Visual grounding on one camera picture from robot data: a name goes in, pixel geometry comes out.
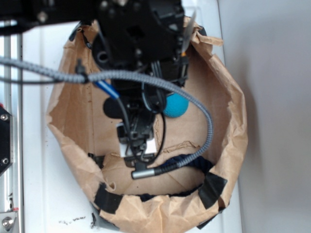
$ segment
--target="black panel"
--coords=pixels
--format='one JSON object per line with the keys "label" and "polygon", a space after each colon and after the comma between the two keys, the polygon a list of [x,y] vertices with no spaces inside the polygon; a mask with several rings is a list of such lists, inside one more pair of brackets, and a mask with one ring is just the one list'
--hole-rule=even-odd
{"label": "black panel", "polygon": [[0,176],[12,162],[10,153],[10,117],[11,115],[0,107]]}

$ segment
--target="white wall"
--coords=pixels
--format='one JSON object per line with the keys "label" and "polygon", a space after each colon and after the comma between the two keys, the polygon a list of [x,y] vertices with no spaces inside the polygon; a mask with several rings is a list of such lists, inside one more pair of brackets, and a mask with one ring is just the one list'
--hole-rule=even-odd
{"label": "white wall", "polygon": [[219,0],[226,65],[245,92],[244,233],[311,232],[311,2]]}

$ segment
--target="brown paper bag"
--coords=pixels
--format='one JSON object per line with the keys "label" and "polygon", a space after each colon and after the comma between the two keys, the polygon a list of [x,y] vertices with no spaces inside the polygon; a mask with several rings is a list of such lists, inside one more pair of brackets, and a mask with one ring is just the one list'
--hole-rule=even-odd
{"label": "brown paper bag", "polygon": [[[118,155],[115,125],[120,120],[110,119],[103,113],[103,102],[108,97],[103,91],[91,83],[61,83],[55,85],[52,92],[47,123],[59,141],[66,162],[90,202],[98,209],[94,200],[101,184],[105,184],[105,192],[121,197],[115,212],[101,210],[100,216],[123,232],[185,232],[211,219],[229,205],[247,146],[245,100],[220,59],[211,53],[212,45],[221,45],[222,40],[202,36],[199,30],[196,25],[187,51],[190,66],[185,90],[211,112],[214,138],[203,156],[214,164],[209,173],[209,177],[216,177],[214,185],[217,186],[218,178],[226,181],[220,196],[209,204],[204,200],[209,199],[209,195],[213,196],[213,188],[209,188],[211,179],[192,167],[132,180],[132,169],[126,167]],[[82,59],[87,73],[99,71],[83,38],[84,35],[92,42],[96,31],[95,26],[78,29],[75,39],[64,47],[61,71],[74,73],[78,58]],[[154,128],[160,145],[161,119],[156,119]],[[206,138],[206,128],[203,114],[192,104],[181,117],[167,119],[167,140],[154,166],[173,156],[197,151]],[[105,155],[103,169],[88,157],[88,153]],[[186,197],[168,195],[192,190],[203,183],[203,188]],[[146,193],[157,196],[142,202],[137,195]]]}

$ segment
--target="ball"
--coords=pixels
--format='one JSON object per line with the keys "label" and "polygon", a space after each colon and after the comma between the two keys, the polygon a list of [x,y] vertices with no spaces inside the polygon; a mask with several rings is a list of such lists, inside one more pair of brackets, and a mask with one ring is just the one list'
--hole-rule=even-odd
{"label": "ball", "polygon": [[189,105],[189,101],[179,94],[172,94],[166,98],[166,108],[164,109],[164,114],[167,117],[180,117],[183,115]]}

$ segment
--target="metal connector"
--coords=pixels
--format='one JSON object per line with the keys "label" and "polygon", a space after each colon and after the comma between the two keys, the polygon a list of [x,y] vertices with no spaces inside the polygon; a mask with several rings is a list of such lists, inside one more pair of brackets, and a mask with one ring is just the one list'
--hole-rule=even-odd
{"label": "metal connector", "polygon": [[156,175],[156,173],[155,173],[155,170],[153,168],[132,172],[133,180],[141,179],[141,178],[147,178],[147,177],[151,177],[151,176],[155,176],[155,175]]}

